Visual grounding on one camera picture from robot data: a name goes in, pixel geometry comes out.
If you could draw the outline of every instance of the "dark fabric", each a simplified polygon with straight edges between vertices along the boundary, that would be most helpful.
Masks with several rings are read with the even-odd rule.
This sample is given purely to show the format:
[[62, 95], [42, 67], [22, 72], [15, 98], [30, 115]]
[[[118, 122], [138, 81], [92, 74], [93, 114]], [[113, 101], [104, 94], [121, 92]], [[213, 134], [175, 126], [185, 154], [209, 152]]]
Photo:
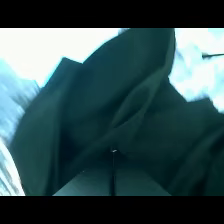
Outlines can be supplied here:
[[130, 29], [83, 64], [63, 58], [10, 147], [26, 194], [53, 195], [115, 148], [168, 194], [224, 195], [224, 117], [169, 84], [174, 51], [174, 29]]

